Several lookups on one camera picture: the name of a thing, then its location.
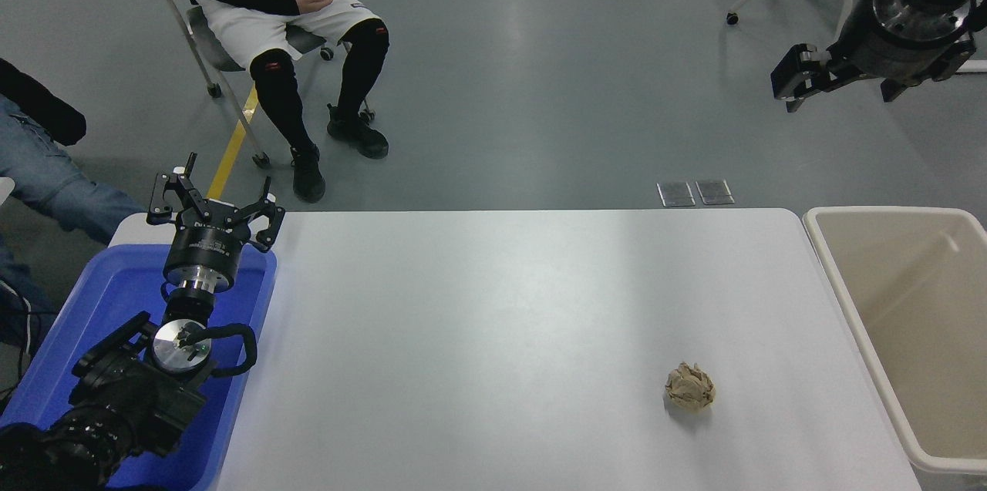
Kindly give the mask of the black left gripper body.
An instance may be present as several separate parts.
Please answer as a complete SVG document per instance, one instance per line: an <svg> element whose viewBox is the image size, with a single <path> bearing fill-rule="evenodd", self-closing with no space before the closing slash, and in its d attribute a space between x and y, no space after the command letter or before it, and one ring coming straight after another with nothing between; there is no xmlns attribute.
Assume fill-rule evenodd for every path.
<svg viewBox="0 0 987 491"><path fill-rule="evenodd" d="M237 207L208 202L208 220L193 207L186 207L175 221L177 230L163 266L165 277L179 277L186 267L208 267L222 277L235 277L244 243L250 239L246 224L227 224Z"/></svg>

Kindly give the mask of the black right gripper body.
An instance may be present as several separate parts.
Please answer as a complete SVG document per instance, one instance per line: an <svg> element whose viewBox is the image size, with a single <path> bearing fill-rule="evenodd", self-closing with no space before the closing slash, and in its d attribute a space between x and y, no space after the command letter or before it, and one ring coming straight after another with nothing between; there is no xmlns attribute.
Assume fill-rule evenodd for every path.
<svg viewBox="0 0 987 491"><path fill-rule="evenodd" d="M904 0L861 0L837 41L837 55L875 78L941 81L974 52L965 27L973 2L930 12Z"/></svg>

